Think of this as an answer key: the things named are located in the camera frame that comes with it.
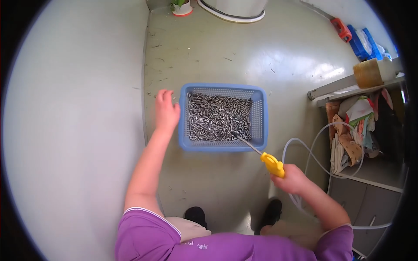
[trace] blue plastic crate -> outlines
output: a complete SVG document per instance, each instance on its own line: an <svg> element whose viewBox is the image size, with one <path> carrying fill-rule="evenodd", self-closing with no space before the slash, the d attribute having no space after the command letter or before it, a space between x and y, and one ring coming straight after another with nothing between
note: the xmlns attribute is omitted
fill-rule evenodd
<svg viewBox="0 0 418 261"><path fill-rule="evenodd" d="M363 29L363 32L366 34L367 39L369 40L369 43L372 47L372 54L368 54L365 48L363 47L357 33L356 29L352 25L347 25L348 29L351 32L352 39L349 41L351 48L353 49L355 55L362 61L370 60L373 58L377 58L378 60L382 60L383 57L379 52L379 49L377 48L377 45L370 34L369 30L367 28Z"/></svg>
<svg viewBox="0 0 418 261"><path fill-rule="evenodd" d="M186 151L205 152L243 152L253 151L243 141L219 141L190 140L189 126L189 99L188 92L206 95L221 95L242 99L251 98L253 104L250 109L250 143L258 150L267 146L268 137L268 109L265 91L258 86L240 84L212 84L212 83L189 83L181 88L180 107L181 115L178 123L178 143Z"/></svg>

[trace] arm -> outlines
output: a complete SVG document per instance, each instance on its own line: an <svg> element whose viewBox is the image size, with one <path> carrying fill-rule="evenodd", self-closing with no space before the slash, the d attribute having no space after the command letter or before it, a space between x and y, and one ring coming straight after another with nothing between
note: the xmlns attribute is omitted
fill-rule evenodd
<svg viewBox="0 0 418 261"><path fill-rule="evenodd" d="M141 207L163 217L156 199L164 155L180 119L180 105L171 103L173 91L160 90L155 100L155 131L133 171L125 197L125 208Z"/></svg>
<svg viewBox="0 0 418 261"><path fill-rule="evenodd" d="M274 185L287 193L301 196L313 208L325 231L346 223L351 224L344 208L310 181L297 166L284 164L283 168L283 179L270 175Z"/></svg>

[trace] potted plant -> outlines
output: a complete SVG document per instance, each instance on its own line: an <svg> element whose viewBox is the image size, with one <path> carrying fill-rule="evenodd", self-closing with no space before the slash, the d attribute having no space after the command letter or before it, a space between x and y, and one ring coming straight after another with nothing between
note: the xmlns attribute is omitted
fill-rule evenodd
<svg viewBox="0 0 418 261"><path fill-rule="evenodd" d="M175 16L186 16L193 12L190 0L172 0L170 8Z"/></svg>

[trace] black shoe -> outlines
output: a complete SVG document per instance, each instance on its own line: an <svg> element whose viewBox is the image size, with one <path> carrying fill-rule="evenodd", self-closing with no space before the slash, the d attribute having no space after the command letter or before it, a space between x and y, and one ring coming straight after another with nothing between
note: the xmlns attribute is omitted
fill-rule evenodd
<svg viewBox="0 0 418 261"><path fill-rule="evenodd" d="M264 211L263 218L258 226L257 230L254 231L254 235L260 235L261 228L267 225L274 225L279 219L282 213L282 202L278 199L273 199L268 204Z"/></svg>
<svg viewBox="0 0 418 261"><path fill-rule="evenodd" d="M186 213L184 214L184 219L196 222L202 227L208 229L205 212L203 212L203 209L201 209L200 207L191 207L188 210L186 210Z"/></svg>

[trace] hand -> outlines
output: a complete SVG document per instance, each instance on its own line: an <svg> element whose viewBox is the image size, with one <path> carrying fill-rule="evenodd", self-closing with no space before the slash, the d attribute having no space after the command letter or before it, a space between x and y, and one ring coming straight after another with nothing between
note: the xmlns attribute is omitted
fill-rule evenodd
<svg viewBox="0 0 418 261"><path fill-rule="evenodd" d="M172 135L180 120L180 105L171 102L173 91L162 89L155 99L155 129Z"/></svg>
<svg viewBox="0 0 418 261"><path fill-rule="evenodd" d="M285 171L284 178L277 177L273 174L270 174L270 178L276 187L281 188L285 192L300 195L311 183L296 165L283 164L283 169Z"/></svg>

